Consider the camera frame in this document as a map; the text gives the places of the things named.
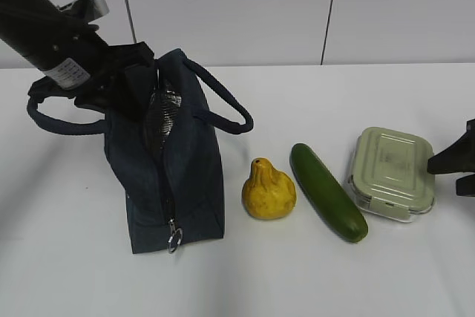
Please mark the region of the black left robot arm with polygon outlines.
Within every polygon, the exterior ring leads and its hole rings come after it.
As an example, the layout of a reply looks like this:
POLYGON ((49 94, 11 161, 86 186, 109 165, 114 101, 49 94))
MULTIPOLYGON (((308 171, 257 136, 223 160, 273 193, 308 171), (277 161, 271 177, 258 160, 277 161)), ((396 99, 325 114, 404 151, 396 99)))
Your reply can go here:
POLYGON ((130 78, 130 72, 153 65, 145 44, 109 45, 93 23, 93 0, 57 7, 50 0, 1 0, 1 40, 44 78, 29 95, 74 99, 76 105, 105 112, 113 109, 140 120, 152 85, 130 78))

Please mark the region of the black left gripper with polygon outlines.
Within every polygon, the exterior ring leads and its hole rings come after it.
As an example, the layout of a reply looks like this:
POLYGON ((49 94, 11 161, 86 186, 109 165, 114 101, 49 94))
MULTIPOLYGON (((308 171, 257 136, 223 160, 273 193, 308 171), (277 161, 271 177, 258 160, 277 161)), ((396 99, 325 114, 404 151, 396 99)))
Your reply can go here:
POLYGON ((154 90, 154 52, 145 42, 110 46, 93 30, 64 29, 45 30, 35 40, 28 59, 44 77, 29 97, 62 97, 78 108, 143 118, 154 90))

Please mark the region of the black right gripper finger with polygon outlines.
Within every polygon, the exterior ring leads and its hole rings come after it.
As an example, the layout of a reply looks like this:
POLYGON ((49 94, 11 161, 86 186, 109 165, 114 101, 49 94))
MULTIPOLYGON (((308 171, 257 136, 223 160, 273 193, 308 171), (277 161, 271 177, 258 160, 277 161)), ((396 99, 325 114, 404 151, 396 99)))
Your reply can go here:
POLYGON ((462 197, 475 196, 475 175, 461 177, 456 181, 456 194, 462 197))
POLYGON ((428 160, 427 172, 474 172, 474 120, 467 121, 465 133, 455 143, 428 160))

